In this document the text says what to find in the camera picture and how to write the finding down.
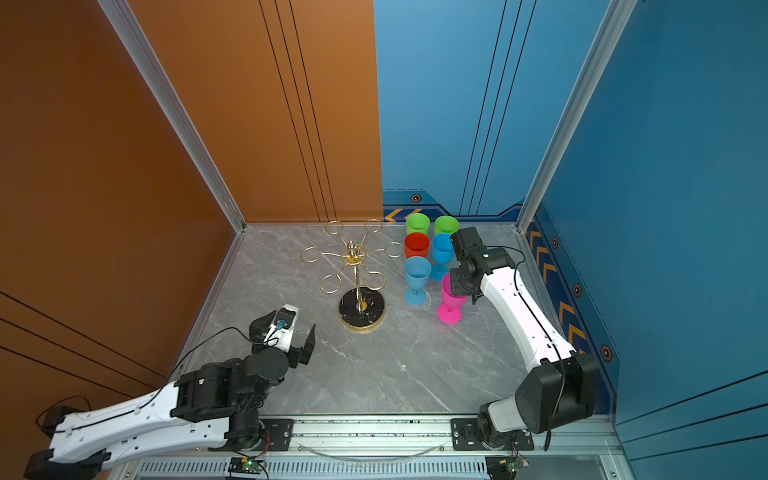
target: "marble surface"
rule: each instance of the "marble surface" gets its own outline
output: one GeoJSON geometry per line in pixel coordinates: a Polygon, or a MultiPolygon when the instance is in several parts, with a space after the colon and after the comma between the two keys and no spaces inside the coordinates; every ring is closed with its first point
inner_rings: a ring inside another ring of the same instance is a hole
{"type": "MultiPolygon", "coordinates": [[[[488,245],[518,246],[511,225],[474,226],[488,245]]],[[[364,230],[347,227],[344,234],[360,240],[364,230]]],[[[405,226],[388,225],[371,234],[364,247],[370,251],[390,241],[402,242],[405,235],[405,226]]],[[[462,307],[462,321],[453,326],[437,318],[441,303],[437,282],[426,287],[423,305],[408,305],[403,299],[405,257],[376,253],[366,260],[371,270],[387,278],[381,290],[385,318],[371,333],[351,331],[339,318],[338,304],[342,293],[353,287],[353,272],[344,270],[338,293],[323,293],[320,279],[343,264],[338,257],[302,263],[301,251],[312,245],[333,252],[343,247],[322,227],[249,226],[201,337],[225,326],[247,333],[253,319],[285,303],[300,308],[294,345],[302,345],[312,324],[317,324],[310,364],[288,372],[285,383],[270,393],[262,413],[477,412],[484,403],[512,395],[525,377],[520,351],[487,299],[474,306],[468,301],[462,307]]],[[[530,285],[525,267],[520,272],[530,285]]],[[[237,333],[223,333],[200,347],[185,370],[248,353],[250,344],[237,333]]]]}

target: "robotic arm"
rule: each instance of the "robotic arm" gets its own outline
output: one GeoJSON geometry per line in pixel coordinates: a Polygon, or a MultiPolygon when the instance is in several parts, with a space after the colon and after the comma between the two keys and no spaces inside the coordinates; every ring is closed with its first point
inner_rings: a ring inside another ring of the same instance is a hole
{"type": "Polygon", "coordinates": [[[315,326],[304,347],[291,346],[299,309],[285,305],[250,325],[251,355],[208,363],[145,396],[92,412],[49,410],[48,450],[33,454],[31,480],[88,480],[133,458],[193,447],[233,451],[261,441],[259,408],[288,368],[310,362],[315,326]]]}
{"type": "Polygon", "coordinates": [[[459,267],[451,269],[456,296],[487,296],[520,346],[528,376],[514,396],[480,408],[483,442],[501,448],[516,430],[542,433],[594,413],[599,364],[552,327],[504,248],[487,248],[474,227],[451,235],[459,267]]]}

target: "orange wall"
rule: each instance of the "orange wall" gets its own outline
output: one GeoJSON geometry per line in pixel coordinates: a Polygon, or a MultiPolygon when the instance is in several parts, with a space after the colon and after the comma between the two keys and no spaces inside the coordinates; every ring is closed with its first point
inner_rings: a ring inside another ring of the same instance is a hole
{"type": "Polygon", "coordinates": [[[246,221],[382,216],[372,0],[129,3],[246,221]]]}
{"type": "Polygon", "coordinates": [[[0,31],[0,291],[93,339],[0,295],[0,461],[21,478],[44,408],[163,383],[233,231],[96,0],[2,2],[0,31]]]}

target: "pink cup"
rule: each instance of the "pink cup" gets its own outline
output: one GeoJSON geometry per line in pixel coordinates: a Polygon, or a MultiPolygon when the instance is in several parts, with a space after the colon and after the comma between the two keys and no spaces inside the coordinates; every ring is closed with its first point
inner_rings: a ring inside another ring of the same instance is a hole
{"type": "Polygon", "coordinates": [[[466,296],[451,295],[451,274],[442,278],[442,305],[437,309],[437,317],[444,323],[454,325],[462,320],[462,305],[467,301],[466,296]]]}

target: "blue cup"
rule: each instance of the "blue cup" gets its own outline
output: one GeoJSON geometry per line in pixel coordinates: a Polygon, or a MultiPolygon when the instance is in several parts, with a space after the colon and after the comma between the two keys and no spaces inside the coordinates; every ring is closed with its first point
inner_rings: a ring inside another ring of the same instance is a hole
{"type": "Polygon", "coordinates": [[[432,239],[432,258],[437,265],[432,268],[431,277],[435,282],[442,282],[442,278],[448,273],[445,265],[453,260],[453,243],[450,235],[447,233],[435,235],[432,239]]]}
{"type": "Polygon", "coordinates": [[[429,274],[432,265],[424,257],[411,257],[406,260],[406,283],[410,288],[406,290],[406,302],[417,306],[427,300],[424,287],[429,283],[429,274]]]}

